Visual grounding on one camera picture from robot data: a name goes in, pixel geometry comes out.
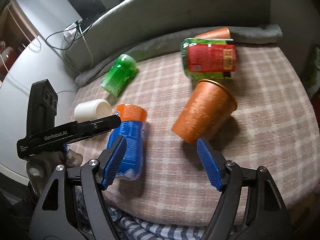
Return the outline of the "gloved left hand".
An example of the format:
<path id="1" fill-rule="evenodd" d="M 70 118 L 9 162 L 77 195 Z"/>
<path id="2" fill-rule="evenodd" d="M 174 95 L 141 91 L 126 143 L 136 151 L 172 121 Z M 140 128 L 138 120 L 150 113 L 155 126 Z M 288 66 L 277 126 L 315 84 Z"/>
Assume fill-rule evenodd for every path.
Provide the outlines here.
<path id="1" fill-rule="evenodd" d="M 73 150 L 68 150 L 67 153 L 42 152 L 32 157 L 26 163 L 26 173 L 33 191 L 38 197 L 41 195 L 52 172 L 58 165 L 74 168 L 80 166 L 82 161 L 83 156 Z"/>

